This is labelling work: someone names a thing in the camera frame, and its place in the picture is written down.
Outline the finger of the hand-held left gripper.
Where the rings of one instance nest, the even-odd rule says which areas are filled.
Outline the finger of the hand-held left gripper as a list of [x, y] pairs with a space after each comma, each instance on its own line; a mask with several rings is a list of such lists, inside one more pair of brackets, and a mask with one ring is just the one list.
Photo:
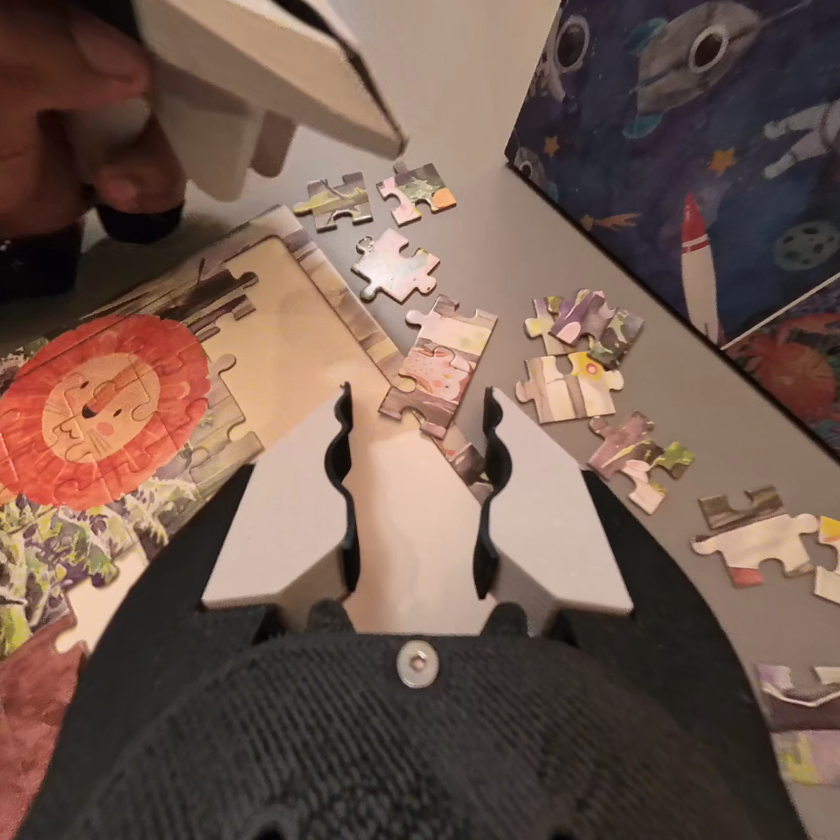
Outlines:
[[233, 202], [282, 169], [298, 127], [388, 160], [407, 139], [327, 2], [132, 2], [150, 109], [187, 179]]

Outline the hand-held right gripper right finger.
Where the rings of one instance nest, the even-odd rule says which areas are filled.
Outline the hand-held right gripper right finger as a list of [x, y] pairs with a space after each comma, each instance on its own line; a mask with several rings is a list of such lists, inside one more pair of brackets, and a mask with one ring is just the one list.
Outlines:
[[631, 614], [578, 462], [496, 387], [486, 389], [482, 427], [491, 493], [474, 549], [478, 598], [514, 603], [527, 615]]

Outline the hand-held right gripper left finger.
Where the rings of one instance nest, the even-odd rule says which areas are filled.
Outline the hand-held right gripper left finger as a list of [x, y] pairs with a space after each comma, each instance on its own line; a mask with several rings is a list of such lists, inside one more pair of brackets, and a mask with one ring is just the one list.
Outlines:
[[361, 549], [343, 483], [353, 427], [345, 382], [257, 458], [203, 591], [207, 610], [309, 611], [355, 591]]

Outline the jigsaw puzzle frame tray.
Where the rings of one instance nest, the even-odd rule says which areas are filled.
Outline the jigsaw puzzle frame tray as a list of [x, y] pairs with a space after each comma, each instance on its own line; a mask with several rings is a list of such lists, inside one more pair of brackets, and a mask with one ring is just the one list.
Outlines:
[[[474, 488], [479, 474], [470, 469], [462, 477], [460, 468], [418, 430], [416, 420], [407, 417], [397, 423], [378, 413], [392, 383], [374, 357], [376, 351], [369, 349], [370, 341], [389, 339], [403, 354], [289, 209], [262, 214], [182, 266], [85, 316], [74, 321], [61, 316], [57, 327], [31, 335], [20, 348], [63, 333], [139, 291], [180, 290], [221, 270], [235, 277], [251, 270], [259, 279], [248, 293], [255, 312], [240, 320], [220, 319], [219, 334], [204, 344], [212, 360], [222, 354], [236, 358], [223, 378], [245, 414], [245, 431], [256, 433], [263, 446], [257, 456], [342, 383], [351, 384], [349, 489], [362, 550], [360, 580], [350, 595], [350, 617], [357, 627], [433, 634], [477, 629], [487, 609], [473, 595], [470, 562], [461, 562], [478, 523], [480, 497], [486, 495]], [[102, 646], [105, 626], [135, 584], [151, 584], [152, 594], [159, 597], [154, 606], [163, 605], [163, 595], [175, 593], [173, 573], [160, 584], [151, 580], [151, 571], [163, 571], [156, 564], [172, 540], [130, 588], [120, 588], [117, 600], [100, 592], [70, 594], [72, 606], [81, 609], [82, 624], [58, 636], [56, 651], [67, 652], [70, 642], [92, 641], [80, 674], [92, 673], [92, 652]]]

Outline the assembled jigsaw puzzle section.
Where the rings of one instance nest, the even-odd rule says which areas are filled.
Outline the assembled jigsaw puzzle section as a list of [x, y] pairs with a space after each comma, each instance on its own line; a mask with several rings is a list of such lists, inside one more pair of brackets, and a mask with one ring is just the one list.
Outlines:
[[153, 287], [2, 358], [2, 838], [41, 784], [92, 641], [70, 594], [112, 596], [263, 449], [204, 344], [258, 275]]

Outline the pink owl puzzle piece pair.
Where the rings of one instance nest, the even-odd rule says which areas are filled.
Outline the pink owl puzzle piece pair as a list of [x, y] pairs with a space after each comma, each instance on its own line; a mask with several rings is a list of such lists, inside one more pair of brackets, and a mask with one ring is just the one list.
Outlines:
[[407, 411], [419, 414], [421, 432], [437, 441], [445, 439], [497, 325], [497, 316], [488, 311], [477, 309], [467, 317], [458, 307], [441, 295], [429, 312], [406, 314], [418, 334], [396, 375], [413, 388], [392, 386], [379, 406], [379, 414], [396, 421]]

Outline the person's left hand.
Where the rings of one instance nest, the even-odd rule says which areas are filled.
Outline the person's left hand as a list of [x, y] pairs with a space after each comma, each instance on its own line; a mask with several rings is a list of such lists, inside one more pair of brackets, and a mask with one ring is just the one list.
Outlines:
[[186, 178], [163, 132], [141, 136], [85, 174], [65, 113], [143, 98], [151, 69], [128, 36], [64, 2], [1, 3], [1, 229], [47, 235], [93, 204], [161, 214], [183, 203]]

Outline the scattered loose jigsaw pieces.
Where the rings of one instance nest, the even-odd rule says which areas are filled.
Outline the scattered loose jigsaw pieces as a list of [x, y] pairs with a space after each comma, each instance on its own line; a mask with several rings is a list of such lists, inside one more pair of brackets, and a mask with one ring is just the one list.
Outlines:
[[[526, 360], [528, 379], [516, 384], [521, 404], [532, 403], [541, 425], [586, 421], [600, 438], [600, 447], [583, 469], [596, 490], [616, 475], [633, 482], [628, 499], [647, 516], [666, 498], [665, 488], [651, 480], [652, 469], [673, 480], [685, 474], [695, 455], [680, 442], [667, 447], [651, 437], [655, 424], [635, 411], [612, 425], [613, 392], [624, 387], [614, 366], [636, 339], [643, 322], [632, 313], [610, 308], [600, 291], [582, 289], [574, 297], [546, 297], [533, 303], [537, 318], [526, 321], [530, 337], [541, 334], [550, 353]], [[392, 386], [413, 388], [396, 373], [405, 356], [389, 339], [370, 341], [370, 350]], [[455, 420], [444, 440], [431, 438], [462, 477], [479, 474], [474, 488], [491, 493], [486, 468], [459, 437]], [[761, 565], [778, 563], [788, 576], [812, 575], [814, 595], [838, 603], [838, 518], [802, 513], [791, 515], [775, 486], [745, 493], [746, 508], [734, 508], [726, 495], [704, 497], [700, 509], [708, 534], [691, 540], [697, 555], [718, 554], [736, 587], [761, 585]], [[817, 686], [799, 689], [791, 670], [782, 665], [757, 665], [760, 705], [766, 717], [783, 777], [792, 783], [838, 787], [838, 667], [816, 666]]]

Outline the illustrated puzzle box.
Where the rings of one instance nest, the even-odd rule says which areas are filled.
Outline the illustrated puzzle box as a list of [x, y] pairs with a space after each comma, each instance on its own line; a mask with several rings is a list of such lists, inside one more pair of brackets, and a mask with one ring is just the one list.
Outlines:
[[560, 2], [505, 155], [838, 456], [839, 2]]

